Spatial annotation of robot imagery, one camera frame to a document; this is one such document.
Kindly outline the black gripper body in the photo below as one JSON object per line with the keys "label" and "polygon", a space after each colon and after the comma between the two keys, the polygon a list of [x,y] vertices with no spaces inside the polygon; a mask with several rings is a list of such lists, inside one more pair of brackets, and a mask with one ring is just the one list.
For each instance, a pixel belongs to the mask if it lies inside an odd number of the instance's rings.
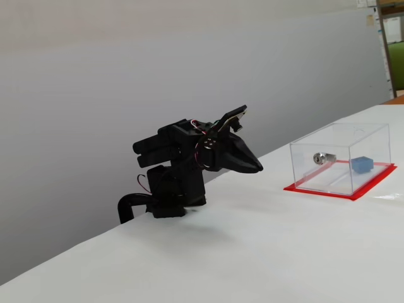
{"label": "black gripper body", "polygon": [[230,169],[225,157],[229,135],[229,131],[203,132],[196,144],[196,165],[200,169],[210,172]]}

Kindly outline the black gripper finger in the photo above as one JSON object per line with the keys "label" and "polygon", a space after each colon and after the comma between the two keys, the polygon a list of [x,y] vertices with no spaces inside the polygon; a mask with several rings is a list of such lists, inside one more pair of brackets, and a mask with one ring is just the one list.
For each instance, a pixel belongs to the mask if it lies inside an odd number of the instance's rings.
{"label": "black gripper finger", "polygon": [[236,134],[229,134],[230,151],[229,155],[237,158],[256,158],[242,138]]}
{"label": "black gripper finger", "polygon": [[242,174],[256,174],[264,169],[256,158],[237,158],[232,155],[222,159],[222,168]]}

